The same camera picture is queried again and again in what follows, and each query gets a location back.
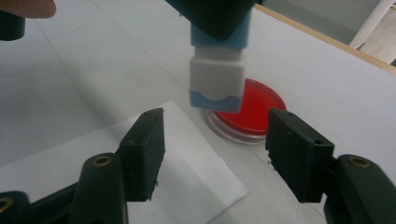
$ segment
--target wooden floor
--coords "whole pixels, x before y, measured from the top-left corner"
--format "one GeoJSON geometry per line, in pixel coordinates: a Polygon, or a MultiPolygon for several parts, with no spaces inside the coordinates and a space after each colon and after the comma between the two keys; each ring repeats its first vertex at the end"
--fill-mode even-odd
{"type": "Polygon", "coordinates": [[[390,9],[361,48],[385,63],[396,59],[396,10],[390,9]]]}

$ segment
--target petri dish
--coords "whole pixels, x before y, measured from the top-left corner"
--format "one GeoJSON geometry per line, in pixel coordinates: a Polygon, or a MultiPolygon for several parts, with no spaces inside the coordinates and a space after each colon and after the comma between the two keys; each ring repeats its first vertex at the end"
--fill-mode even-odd
{"type": "Polygon", "coordinates": [[[282,98],[259,81],[245,80],[244,96],[239,113],[207,110],[212,129],[234,142],[258,145],[265,142],[270,108],[285,109],[282,98]]]}

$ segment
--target red disc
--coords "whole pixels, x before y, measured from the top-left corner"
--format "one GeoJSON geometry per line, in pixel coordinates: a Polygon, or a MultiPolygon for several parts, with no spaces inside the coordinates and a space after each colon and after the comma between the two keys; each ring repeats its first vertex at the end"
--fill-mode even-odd
{"type": "Polygon", "coordinates": [[[282,98],[264,84],[247,78],[239,113],[215,112],[224,124],[241,133],[266,135],[270,108],[286,109],[282,98]]]}

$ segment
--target blue and white tube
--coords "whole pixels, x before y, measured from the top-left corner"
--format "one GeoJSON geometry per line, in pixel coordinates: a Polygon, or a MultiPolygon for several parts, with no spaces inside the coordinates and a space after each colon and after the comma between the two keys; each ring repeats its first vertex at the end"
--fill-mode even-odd
{"type": "Polygon", "coordinates": [[[190,101],[194,107],[237,113],[245,85],[250,12],[224,41],[207,35],[191,25],[191,44],[195,46],[190,62],[190,101]]]}

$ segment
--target white table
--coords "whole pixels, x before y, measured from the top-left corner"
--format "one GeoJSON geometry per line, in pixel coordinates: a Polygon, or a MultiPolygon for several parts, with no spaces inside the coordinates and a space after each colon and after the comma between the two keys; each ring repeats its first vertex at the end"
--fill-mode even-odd
{"type": "MultiPolygon", "coordinates": [[[[57,4],[55,18],[28,20],[22,40],[0,43],[0,165],[173,101],[248,189],[211,223],[325,223],[297,203],[264,146],[222,139],[190,107],[190,25],[164,1],[57,4]]],[[[252,15],[247,77],[272,87],[333,141],[335,156],[367,157],[396,182],[396,76],[260,11],[252,15]]]]}

